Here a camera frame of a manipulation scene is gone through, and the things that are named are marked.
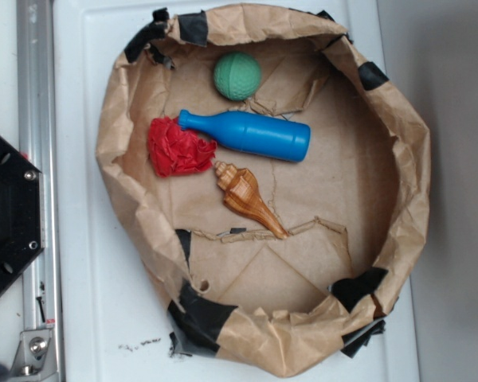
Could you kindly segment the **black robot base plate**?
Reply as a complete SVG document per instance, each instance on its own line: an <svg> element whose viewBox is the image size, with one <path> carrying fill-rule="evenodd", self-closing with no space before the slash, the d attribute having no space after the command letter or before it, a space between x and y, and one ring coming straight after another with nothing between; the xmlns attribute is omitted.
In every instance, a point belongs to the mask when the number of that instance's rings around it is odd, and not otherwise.
<svg viewBox="0 0 478 382"><path fill-rule="evenodd" d="M0 297L43 249L41 172L0 136Z"/></svg>

